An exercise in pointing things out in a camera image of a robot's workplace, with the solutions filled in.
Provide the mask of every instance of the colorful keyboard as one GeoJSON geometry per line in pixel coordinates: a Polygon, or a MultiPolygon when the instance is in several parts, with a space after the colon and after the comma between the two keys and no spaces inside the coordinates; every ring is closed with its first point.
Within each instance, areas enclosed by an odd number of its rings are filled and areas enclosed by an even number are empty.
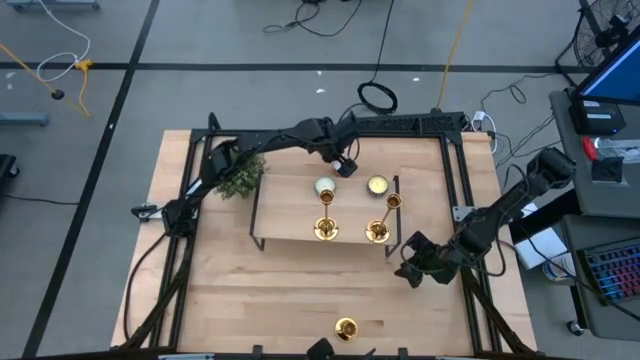
{"type": "Polygon", "coordinates": [[[640,298],[640,238],[581,250],[578,258],[591,285],[610,302],[640,298]]]}

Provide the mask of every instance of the wooden table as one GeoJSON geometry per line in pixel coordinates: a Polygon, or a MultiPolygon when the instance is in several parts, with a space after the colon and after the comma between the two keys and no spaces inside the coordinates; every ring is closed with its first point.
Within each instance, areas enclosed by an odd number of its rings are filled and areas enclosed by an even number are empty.
{"type": "MultiPolygon", "coordinates": [[[[178,195],[189,136],[190,131],[165,132],[149,201],[163,204],[178,195]]],[[[500,195],[489,138],[465,133],[463,139],[475,203],[489,205],[500,195]]],[[[402,179],[403,237],[420,230],[432,241],[445,243],[453,224],[439,141],[362,138],[360,142],[355,175],[397,174],[402,179]]],[[[462,201],[453,146],[449,153],[462,201]]],[[[301,149],[269,153],[266,159],[269,174],[331,174],[317,154],[301,149]]],[[[260,252],[248,234],[252,201],[239,197],[222,201],[213,193],[203,201],[178,351],[249,353],[254,344],[261,344],[266,353],[305,353],[326,337],[338,354],[362,355],[374,347],[378,355],[397,354],[399,347],[408,348],[411,355],[473,353],[459,276],[449,285],[425,278],[418,289],[411,289],[393,275],[401,262],[399,251],[384,260],[374,245],[273,241],[260,252]],[[341,317],[358,323],[354,342],[335,338],[333,326],[341,317]]],[[[161,221],[141,225],[132,265],[162,232],[161,221]]],[[[506,227],[500,238],[510,241],[506,227]]],[[[167,243],[145,260],[135,278],[131,329],[155,304],[167,243]]],[[[508,248],[504,253],[506,274],[490,278],[493,301],[523,342],[535,349],[516,257],[508,248]]],[[[490,271],[500,270],[495,246],[486,261],[490,271]]],[[[477,301],[476,307],[483,348],[490,349],[477,301]]],[[[169,309],[161,344],[169,337],[172,306],[169,309]]],[[[121,308],[112,343],[123,340],[121,308]]]]}

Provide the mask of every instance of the gold candle holder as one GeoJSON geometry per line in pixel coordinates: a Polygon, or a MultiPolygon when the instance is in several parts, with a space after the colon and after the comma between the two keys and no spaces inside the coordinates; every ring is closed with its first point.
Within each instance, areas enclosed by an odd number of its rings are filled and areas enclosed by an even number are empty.
{"type": "Polygon", "coordinates": [[[320,201],[324,205],[324,217],[318,219],[313,227],[316,237],[322,241],[331,241],[338,236],[338,224],[329,217],[329,205],[333,202],[335,195],[331,190],[322,190],[320,201]]]}
{"type": "Polygon", "coordinates": [[[358,335],[358,324],[356,324],[353,319],[342,318],[336,323],[334,331],[338,339],[341,341],[353,341],[356,335],[358,335]]]}
{"type": "Polygon", "coordinates": [[[402,198],[399,194],[391,194],[387,197],[387,212],[382,217],[382,220],[370,221],[364,231],[369,241],[374,244],[382,244],[389,240],[391,231],[389,230],[389,225],[384,222],[387,220],[387,216],[389,216],[391,210],[399,208],[401,204],[402,198]]]}

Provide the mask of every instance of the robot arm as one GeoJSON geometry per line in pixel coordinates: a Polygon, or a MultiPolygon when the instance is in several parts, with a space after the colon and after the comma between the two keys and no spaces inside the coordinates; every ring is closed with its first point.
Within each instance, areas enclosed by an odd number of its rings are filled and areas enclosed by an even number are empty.
{"type": "Polygon", "coordinates": [[[419,231],[414,233],[407,240],[407,246],[415,253],[395,274],[407,279],[412,288],[420,285],[424,274],[431,275],[440,284],[448,284],[461,267],[477,267],[491,249],[498,230],[518,216],[527,204],[549,189],[567,186],[574,174],[573,160],[556,148],[542,150],[527,165],[526,178],[488,208],[467,215],[446,245],[432,243],[419,231]]]}
{"type": "Polygon", "coordinates": [[[355,117],[350,114],[334,124],[330,118],[307,119],[288,129],[243,134],[227,140],[208,154],[198,178],[184,196],[169,201],[162,209],[165,231],[186,236],[193,229],[190,219],[202,199],[221,183],[237,174],[254,156],[290,147],[318,152],[322,160],[334,166],[340,176],[349,177],[358,168],[342,154],[360,135],[355,117]]]}

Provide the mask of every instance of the caster wheel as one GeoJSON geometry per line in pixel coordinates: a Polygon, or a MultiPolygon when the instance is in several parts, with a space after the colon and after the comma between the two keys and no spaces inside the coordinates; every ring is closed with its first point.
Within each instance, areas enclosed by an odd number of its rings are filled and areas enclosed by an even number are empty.
{"type": "Polygon", "coordinates": [[[578,322],[575,320],[569,321],[565,325],[567,326],[567,329],[569,329],[569,332],[571,332],[575,336],[582,336],[584,334],[584,329],[581,328],[580,325],[578,325],[578,322]]]}
{"type": "Polygon", "coordinates": [[[9,171],[9,177],[10,178],[15,178],[18,175],[20,175],[20,169],[17,167],[14,167],[13,169],[11,169],[11,171],[9,171]]]}

